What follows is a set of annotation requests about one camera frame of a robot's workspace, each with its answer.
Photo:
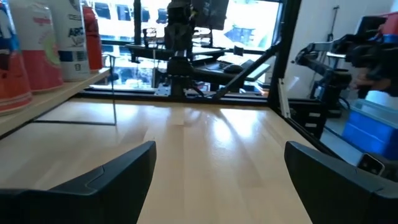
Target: light wood surface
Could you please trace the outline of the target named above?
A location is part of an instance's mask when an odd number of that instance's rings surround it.
[[[107,76],[109,76],[109,69],[103,68],[98,72],[91,73],[91,77],[82,82],[64,83],[62,87],[57,88],[54,91],[33,95],[32,103],[23,110],[6,116],[0,116],[0,135],[20,126],[32,118],[35,118],[54,106],[59,105],[69,99],[69,97]]]
[[[42,119],[112,120],[110,102],[88,101]],[[117,110],[117,127],[36,123],[3,139],[0,187],[49,189],[155,140],[139,223],[310,223],[283,153],[286,141],[311,145],[271,109],[120,101]]]

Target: wooden shelf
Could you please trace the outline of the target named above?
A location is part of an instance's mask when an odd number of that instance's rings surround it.
[[[62,87],[48,93],[38,93],[33,96],[32,103],[20,112],[0,116],[0,135],[24,124],[25,122],[39,116],[49,109],[68,100],[79,91],[109,76],[109,69],[103,68],[82,82],[64,83]]]

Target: bottle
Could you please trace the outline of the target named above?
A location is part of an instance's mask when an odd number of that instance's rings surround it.
[[[33,92],[62,86],[62,71],[46,0],[10,0],[9,6]]]
[[[85,31],[87,40],[87,54],[90,70],[97,72],[103,68],[101,37],[98,29],[98,19],[93,8],[83,5]]]
[[[65,82],[90,77],[80,0],[48,0]]]
[[[32,93],[11,13],[0,1],[0,114],[19,111],[31,101]]]

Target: wooden table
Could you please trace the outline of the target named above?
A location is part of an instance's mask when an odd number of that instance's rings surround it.
[[[0,141],[0,187],[49,189],[154,140],[139,223],[311,223],[284,163],[311,145],[269,108],[117,103],[118,125],[32,123]],[[110,101],[70,100],[40,119],[111,118]]]
[[[34,95],[32,103],[20,112],[0,116],[0,136],[63,103],[79,91],[108,76],[109,69],[103,68],[96,73],[92,73],[91,77],[82,82],[64,83],[57,90]]]

